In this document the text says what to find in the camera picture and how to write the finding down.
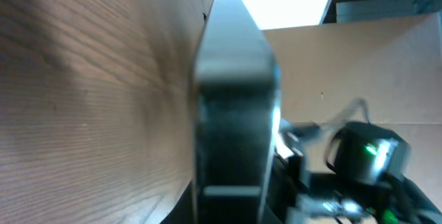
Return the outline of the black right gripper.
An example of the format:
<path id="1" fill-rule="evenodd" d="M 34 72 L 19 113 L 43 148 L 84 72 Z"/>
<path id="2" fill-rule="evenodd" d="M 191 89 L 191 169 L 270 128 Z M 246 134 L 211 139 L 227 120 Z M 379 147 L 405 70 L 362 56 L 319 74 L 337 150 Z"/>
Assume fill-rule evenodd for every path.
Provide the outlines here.
<path id="1" fill-rule="evenodd" d="M 282 120 L 279 136 L 292 150 L 288 158 L 276 156 L 267 197 L 269 223 L 295 223 L 305 218 L 348 218 L 359 222 L 368 216 L 380 217 L 377 179 L 364 179 L 368 165 L 378 154 L 378 126 L 347 122 L 337 130 L 332 142 L 339 142 L 336 162 L 330 174 L 313 173 L 307 168 L 305 146 L 319 137 L 316 123 L 292 125 Z"/>

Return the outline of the Galaxy S25 Ultra smartphone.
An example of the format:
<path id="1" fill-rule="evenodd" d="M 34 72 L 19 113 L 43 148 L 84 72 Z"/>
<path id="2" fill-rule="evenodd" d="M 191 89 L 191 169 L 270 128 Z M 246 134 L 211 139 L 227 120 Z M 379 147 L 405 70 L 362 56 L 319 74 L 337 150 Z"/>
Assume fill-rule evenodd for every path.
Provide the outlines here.
<path id="1" fill-rule="evenodd" d="M 261 223 L 280 124 L 280 69 L 242 0 L 213 0 L 189 85 L 197 223 Z"/>

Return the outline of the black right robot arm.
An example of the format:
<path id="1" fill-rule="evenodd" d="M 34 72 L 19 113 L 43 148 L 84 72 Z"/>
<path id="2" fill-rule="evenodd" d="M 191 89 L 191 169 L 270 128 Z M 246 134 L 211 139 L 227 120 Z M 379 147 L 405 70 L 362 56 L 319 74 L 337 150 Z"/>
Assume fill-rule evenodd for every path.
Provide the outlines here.
<path id="1" fill-rule="evenodd" d="M 265 223 L 304 223 L 327 218 L 361 223 L 440 223 L 441 210 L 403 174 L 409 144 L 389 129 L 349 121 L 332 135 L 324 162 L 328 172 L 309 169 L 307 146 L 323 127 L 282 120 L 280 142 L 291 152 L 273 159 Z"/>

